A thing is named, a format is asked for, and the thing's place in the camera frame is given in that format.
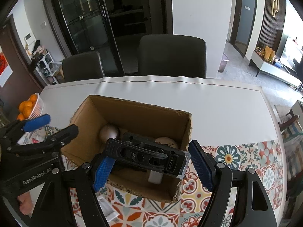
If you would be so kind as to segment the person's left hand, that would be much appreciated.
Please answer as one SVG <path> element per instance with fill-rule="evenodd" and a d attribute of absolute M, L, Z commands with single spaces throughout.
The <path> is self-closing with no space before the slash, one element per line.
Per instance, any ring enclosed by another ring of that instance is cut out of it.
<path fill-rule="evenodd" d="M 29 215 L 33 209 L 33 203 L 30 192 L 26 192 L 17 197 L 20 202 L 20 212 L 24 215 Z"/>

